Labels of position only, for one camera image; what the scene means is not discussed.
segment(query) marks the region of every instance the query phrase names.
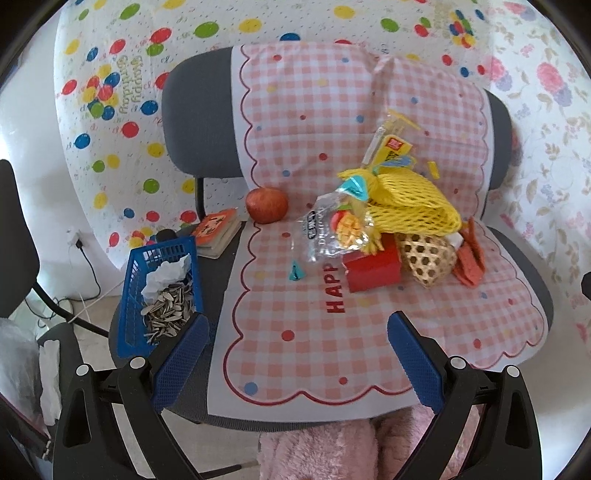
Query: chair backrest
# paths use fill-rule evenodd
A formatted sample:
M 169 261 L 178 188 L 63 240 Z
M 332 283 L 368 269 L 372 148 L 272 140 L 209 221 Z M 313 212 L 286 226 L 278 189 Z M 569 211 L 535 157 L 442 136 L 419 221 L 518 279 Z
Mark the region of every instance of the chair backrest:
M 231 48 L 196 55 L 166 78 L 162 122 L 175 166 L 198 179 L 242 177 L 232 119 Z
M 22 214 L 12 166 L 0 160 L 0 317 L 25 299 L 39 274 L 39 255 Z

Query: yellow mesh net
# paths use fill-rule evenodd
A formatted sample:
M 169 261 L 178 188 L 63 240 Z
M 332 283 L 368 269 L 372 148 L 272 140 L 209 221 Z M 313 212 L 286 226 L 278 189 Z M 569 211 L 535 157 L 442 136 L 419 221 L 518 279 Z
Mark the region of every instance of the yellow mesh net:
M 360 175 L 367 183 L 368 213 L 383 233 L 424 233 L 443 236 L 457 232 L 462 219 L 429 180 L 409 168 L 381 168 L 373 175 L 363 168 L 345 170 L 339 178 Z

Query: green balloon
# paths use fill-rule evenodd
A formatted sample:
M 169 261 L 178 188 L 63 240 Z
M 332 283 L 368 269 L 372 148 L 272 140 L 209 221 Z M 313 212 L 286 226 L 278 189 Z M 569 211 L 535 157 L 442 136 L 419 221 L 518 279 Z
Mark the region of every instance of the green balloon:
M 155 57 L 156 55 L 160 55 L 164 50 L 164 45 L 161 43 L 152 43 L 148 48 L 146 48 L 146 52 L 151 57 Z
M 144 182 L 144 192 L 146 193 L 156 193 L 160 189 L 160 184 L 158 180 L 148 179 Z
M 102 160 L 97 160 L 92 164 L 92 170 L 97 173 L 105 171 L 105 163 Z
M 125 7 L 125 9 L 121 12 L 119 18 L 121 20 L 128 20 L 133 17 L 139 11 L 139 4 L 131 4 Z
M 195 35 L 199 38 L 209 38 L 213 37 L 219 29 L 220 27 L 217 23 L 205 22 L 195 29 Z
M 105 111 L 105 107 L 103 106 L 102 103 L 100 102 L 96 102 L 91 108 L 90 108 L 90 114 L 94 117 L 94 118 L 98 118 L 100 117 L 103 112 Z
M 398 26 L 398 24 L 392 20 L 391 18 L 383 18 L 382 21 L 380 22 L 380 24 L 382 25 L 382 28 L 386 31 L 386 32 L 397 32 L 398 29 L 400 28 Z

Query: blue balloon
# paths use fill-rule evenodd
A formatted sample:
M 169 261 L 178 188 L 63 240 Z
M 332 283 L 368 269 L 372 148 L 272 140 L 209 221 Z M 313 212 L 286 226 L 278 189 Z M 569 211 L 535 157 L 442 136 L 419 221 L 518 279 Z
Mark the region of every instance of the blue balloon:
M 146 100 L 140 110 L 144 115 L 153 115 L 158 111 L 158 103 L 154 100 Z
M 80 134 L 74 140 L 74 146 L 82 150 L 83 148 L 88 147 L 90 145 L 90 135 L 89 134 Z
M 95 103 L 99 103 L 99 99 L 95 98 L 94 100 L 92 100 L 88 105 L 86 105 L 88 107 L 88 111 L 90 111 L 90 109 L 93 107 L 93 105 Z
M 120 80 L 121 75 L 119 75 L 119 73 L 109 73 L 109 75 L 107 75 L 107 78 L 105 78 L 105 85 L 111 85 L 113 88 L 115 88 L 119 84 Z
M 98 54 L 99 49 L 97 47 L 91 48 L 86 56 L 86 61 L 93 61 Z
M 103 111 L 103 114 L 101 115 L 101 118 L 103 120 L 111 120 L 114 116 L 115 116 L 115 109 L 113 107 L 111 107 L 110 105 L 107 105 L 105 107 L 105 110 Z
M 281 41 L 289 41 L 289 40 L 299 40 L 300 36 L 297 33 L 284 33 L 279 40 Z

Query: red dot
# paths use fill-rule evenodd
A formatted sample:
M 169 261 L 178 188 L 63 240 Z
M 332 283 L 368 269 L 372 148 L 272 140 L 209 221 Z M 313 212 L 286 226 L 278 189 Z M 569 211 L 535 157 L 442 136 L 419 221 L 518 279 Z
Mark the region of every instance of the red dot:
M 135 122 L 127 122 L 121 128 L 121 133 L 123 133 L 124 137 L 133 138 L 139 133 L 138 124 Z
M 159 88 L 160 90 L 162 90 L 164 88 L 164 82 L 166 81 L 166 78 L 168 78 L 168 72 L 161 73 L 160 75 L 158 75 L 158 78 L 154 82 L 156 85 L 156 88 Z
M 113 42 L 113 44 L 111 45 L 111 48 L 109 49 L 109 53 L 111 54 L 116 54 L 119 53 L 121 50 L 123 50 L 125 47 L 125 40 L 123 40 L 123 38 L 120 38 L 119 40 L 115 40 Z
M 148 213 L 146 213 L 146 220 L 149 222 L 158 222 L 158 220 L 160 220 L 160 214 L 150 210 Z
M 111 98 L 112 95 L 113 95 L 113 87 L 111 85 L 103 85 L 99 89 L 99 93 L 97 94 L 97 97 L 99 98 L 99 100 L 106 102 L 109 98 Z
M 109 237 L 109 246 L 116 247 L 119 243 L 119 234 L 117 232 L 113 232 Z
M 197 220 L 197 214 L 192 210 L 185 210 L 183 213 L 181 213 L 180 218 L 181 221 L 185 223 L 193 223 L 195 220 Z
M 427 30 L 422 25 L 415 25 L 414 26 L 414 31 L 417 33 L 417 35 L 419 37 L 426 37 L 427 35 L 429 35 L 429 30 Z
M 150 41 L 152 43 L 163 43 L 170 38 L 170 35 L 173 33 L 172 30 L 169 28 L 159 28 L 150 37 Z
M 283 333 L 281 334 L 281 339 L 284 342 L 291 342 L 294 338 L 296 338 L 296 334 L 294 332 L 292 332 L 291 330 L 283 330 Z
M 64 88 L 61 89 L 61 94 L 62 95 L 69 95 L 69 94 L 71 94 L 76 89 L 76 86 L 77 85 L 78 85 L 78 82 L 77 81 L 75 81 L 75 80 L 69 80 L 64 85 Z
M 90 80 L 88 80 L 88 83 L 86 84 L 86 86 L 98 88 L 99 83 L 100 83 L 100 78 L 98 78 L 96 75 L 94 75 L 93 77 L 90 77 Z

